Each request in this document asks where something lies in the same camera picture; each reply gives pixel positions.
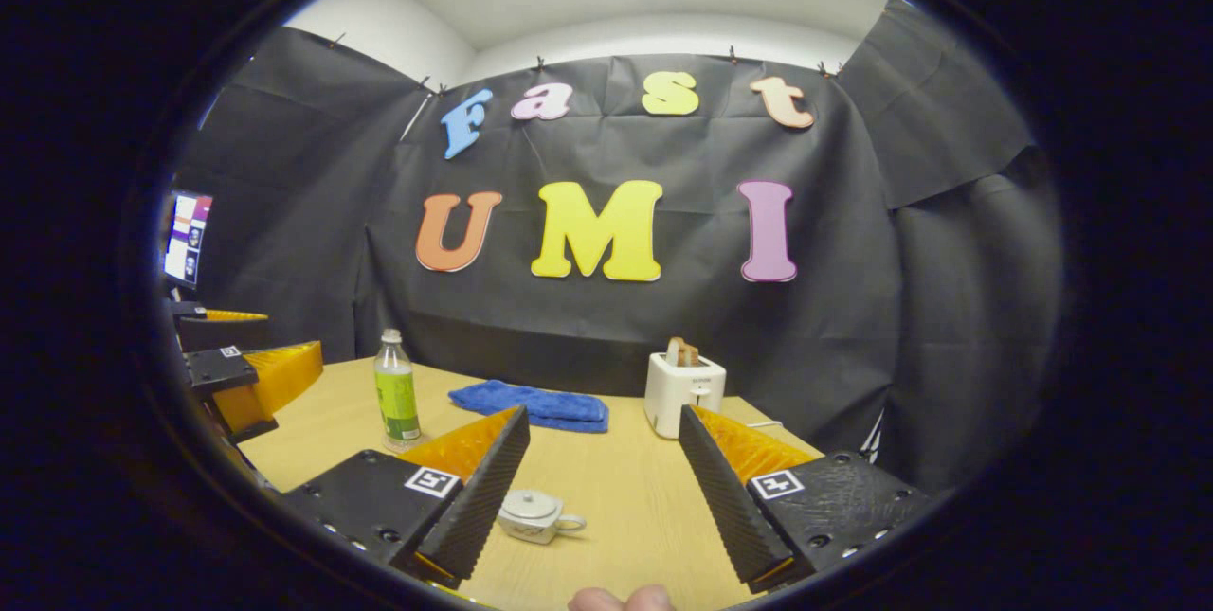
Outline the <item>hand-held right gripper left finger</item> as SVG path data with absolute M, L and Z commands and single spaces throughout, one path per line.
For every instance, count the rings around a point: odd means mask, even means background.
M 526 409 L 513 405 L 398 456 L 355 452 L 284 499 L 355 553 L 456 589 L 474 571 L 529 442 Z

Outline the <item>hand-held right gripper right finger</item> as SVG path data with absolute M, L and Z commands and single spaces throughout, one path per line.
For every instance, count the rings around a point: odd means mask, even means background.
M 679 444 L 752 593 L 831 569 L 932 503 L 861 455 L 813 457 L 700 405 L 680 409 Z

